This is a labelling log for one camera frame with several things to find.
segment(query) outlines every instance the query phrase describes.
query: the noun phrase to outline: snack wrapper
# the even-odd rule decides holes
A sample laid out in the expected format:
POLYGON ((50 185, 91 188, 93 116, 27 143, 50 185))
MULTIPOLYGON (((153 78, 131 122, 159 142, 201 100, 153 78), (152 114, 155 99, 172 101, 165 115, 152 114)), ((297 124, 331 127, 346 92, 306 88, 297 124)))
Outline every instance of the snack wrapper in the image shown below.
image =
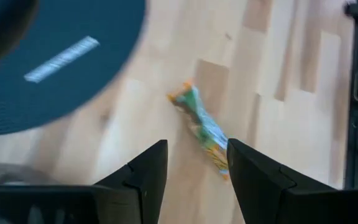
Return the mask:
POLYGON ((185 82, 183 88, 169 94, 168 99, 186 115, 189 128, 218 167, 223 178, 227 180, 229 178, 226 157, 227 137, 205 110, 197 87, 191 81, 185 82))

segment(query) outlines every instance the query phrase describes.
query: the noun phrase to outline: candy bar wrapper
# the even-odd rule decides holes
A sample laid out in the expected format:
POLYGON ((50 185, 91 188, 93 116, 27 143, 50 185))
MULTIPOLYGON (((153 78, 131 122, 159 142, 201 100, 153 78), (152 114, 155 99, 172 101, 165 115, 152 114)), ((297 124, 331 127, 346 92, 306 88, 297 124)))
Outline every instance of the candy bar wrapper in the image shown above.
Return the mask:
POLYGON ((191 81, 183 84, 183 88, 168 95, 176 108, 186 115, 188 126, 197 137, 201 147, 219 168, 223 178, 229 178, 227 166, 227 137, 213 118, 206 112, 198 93, 191 81))

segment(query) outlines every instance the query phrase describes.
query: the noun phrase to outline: white label on cap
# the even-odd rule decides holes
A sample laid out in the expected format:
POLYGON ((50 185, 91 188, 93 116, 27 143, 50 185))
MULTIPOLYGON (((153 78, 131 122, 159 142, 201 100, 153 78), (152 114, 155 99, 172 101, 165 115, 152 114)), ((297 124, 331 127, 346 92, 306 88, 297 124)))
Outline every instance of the white label on cap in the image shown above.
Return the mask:
POLYGON ((72 63, 74 60, 78 59, 99 45, 99 41, 90 36, 87 36, 60 54, 38 66, 36 69, 24 75, 24 79, 26 79, 28 82, 39 83, 51 74, 59 71, 59 69, 68 65, 69 63, 72 63))

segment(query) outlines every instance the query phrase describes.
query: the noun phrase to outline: wooden floor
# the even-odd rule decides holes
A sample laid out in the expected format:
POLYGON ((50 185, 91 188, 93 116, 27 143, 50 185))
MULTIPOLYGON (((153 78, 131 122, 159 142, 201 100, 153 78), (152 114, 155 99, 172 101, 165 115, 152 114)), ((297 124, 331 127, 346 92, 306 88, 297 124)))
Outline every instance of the wooden floor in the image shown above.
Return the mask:
POLYGON ((119 79, 71 116, 0 136, 0 162, 92 184, 159 139, 169 168, 160 223, 243 223, 165 94, 194 78, 231 138, 341 188, 353 23, 345 0, 149 0, 119 79))

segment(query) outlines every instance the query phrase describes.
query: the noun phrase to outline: green wrapper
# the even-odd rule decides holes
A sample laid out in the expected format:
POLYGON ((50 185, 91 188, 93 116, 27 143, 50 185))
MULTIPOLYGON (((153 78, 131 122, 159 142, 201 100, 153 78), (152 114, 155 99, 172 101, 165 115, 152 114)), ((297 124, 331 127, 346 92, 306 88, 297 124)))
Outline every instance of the green wrapper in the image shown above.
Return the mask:
POLYGON ((229 178, 227 166, 227 137, 213 118, 206 112, 197 87, 186 82, 183 89, 168 95, 179 111, 186 115, 188 126, 201 147, 218 167, 224 179, 229 178))

